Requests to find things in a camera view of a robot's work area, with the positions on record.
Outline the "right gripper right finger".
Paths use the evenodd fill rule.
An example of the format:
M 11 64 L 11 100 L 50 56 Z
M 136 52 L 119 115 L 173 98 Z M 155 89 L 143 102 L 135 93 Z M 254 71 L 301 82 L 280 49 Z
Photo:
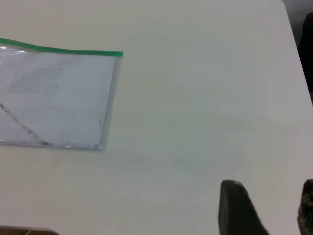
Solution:
M 301 235 L 313 235 L 313 180 L 308 179 L 302 189 L 298 209 L 298 226 Z

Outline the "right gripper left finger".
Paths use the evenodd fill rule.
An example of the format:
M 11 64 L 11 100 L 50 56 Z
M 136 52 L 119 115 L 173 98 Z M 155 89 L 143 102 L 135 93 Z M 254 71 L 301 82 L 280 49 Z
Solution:
M 220 187 L 218 225 L 221 235 L 267 235 L 242 183 L 223 180 Z

